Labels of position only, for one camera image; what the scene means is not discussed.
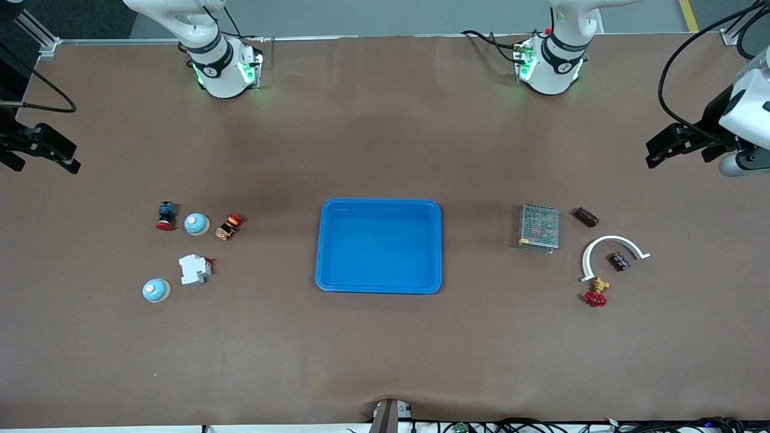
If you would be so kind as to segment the white curved pipe clamp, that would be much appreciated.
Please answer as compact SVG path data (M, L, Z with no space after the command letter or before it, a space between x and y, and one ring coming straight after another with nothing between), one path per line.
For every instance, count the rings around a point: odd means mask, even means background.
M587 282L594 279L595 274L591 265L591 256L595 247L604 241L612 241L614 243L625 246L628 250L630 250L630 252L633 253L637 260L644 260L651 257L650 253L643 252L641 247L639 247L635 242L630 241L630 239L617 235L602 236L601 238L594 239L591 243L589 243L582 253L581 269L583 271L583 277L580 279L581 282Z

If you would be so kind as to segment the blue plastic tray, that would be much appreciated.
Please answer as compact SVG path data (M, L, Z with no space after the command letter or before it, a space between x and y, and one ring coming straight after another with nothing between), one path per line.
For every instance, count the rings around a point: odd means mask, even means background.
M442 259L435 201L338 197L320 209L315 282L325 292L437 293Z

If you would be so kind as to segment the metal mesh power supply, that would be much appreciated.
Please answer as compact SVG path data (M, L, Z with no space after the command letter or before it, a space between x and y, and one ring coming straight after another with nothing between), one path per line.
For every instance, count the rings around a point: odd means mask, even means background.
M558 209L523 203L520 208L517 247L553 253L560 246L561 214Z

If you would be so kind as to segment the brown table cover sheet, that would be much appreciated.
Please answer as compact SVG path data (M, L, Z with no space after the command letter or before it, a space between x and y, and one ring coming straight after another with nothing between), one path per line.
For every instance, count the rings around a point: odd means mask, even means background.
M0 428L358 422L389 398L445 421L770 419L770 176L645 162L685 38L601 35L556 97L460 37L278 41L232 100L173 45L60 47L39 69L78 112L19 117L81 170L0 168ZM317 287L338 197L435 201L437 293ZM517 247L523 203L560 211L555 252ZM598 244L590 307L581 256L607 235L651 257ZM184 286L193 253L212 275Z

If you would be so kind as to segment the red yellow selector switch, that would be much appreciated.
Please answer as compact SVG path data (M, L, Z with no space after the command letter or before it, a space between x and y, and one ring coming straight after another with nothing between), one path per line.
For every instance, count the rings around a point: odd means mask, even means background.
M215 236L223 241L228 241L228 239L231 239L232 236L238 232L242 223L243 217L240 214L230 213L228 214L226 221L215 230Z

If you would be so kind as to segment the brass valve red handwheel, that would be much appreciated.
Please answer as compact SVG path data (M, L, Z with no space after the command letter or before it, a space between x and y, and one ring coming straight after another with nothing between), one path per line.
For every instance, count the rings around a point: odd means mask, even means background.
M594 277L591 288L584 295L584 301L590 307L604 307L608 302L605 292L609 287L609 282L600 277Z

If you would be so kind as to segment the white circuit breaker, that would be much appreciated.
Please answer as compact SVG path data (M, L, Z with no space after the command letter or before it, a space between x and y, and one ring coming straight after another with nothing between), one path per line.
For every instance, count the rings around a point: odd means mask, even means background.
M212 275L213 262L208 257L200 257L194 253L179 258L182 285L198 286L205 283L206 279Z

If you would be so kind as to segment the aluminium frame corner bracket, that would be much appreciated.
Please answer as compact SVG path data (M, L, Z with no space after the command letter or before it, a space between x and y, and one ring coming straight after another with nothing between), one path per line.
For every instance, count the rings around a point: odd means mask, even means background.
M754 17L759 12L767 9L767 4L765 0L753 0L753 3L748 7L744 7L744 9L748 9L748 11L743 11L739 16L726 23L719 31L726 46L737 46L739 37L749 30L750 24L758 21Z
M39 45L38 57L43 61L53 60L55 50L61 44L61 38L55 36L33 14L24 9L16 18L16 23Z

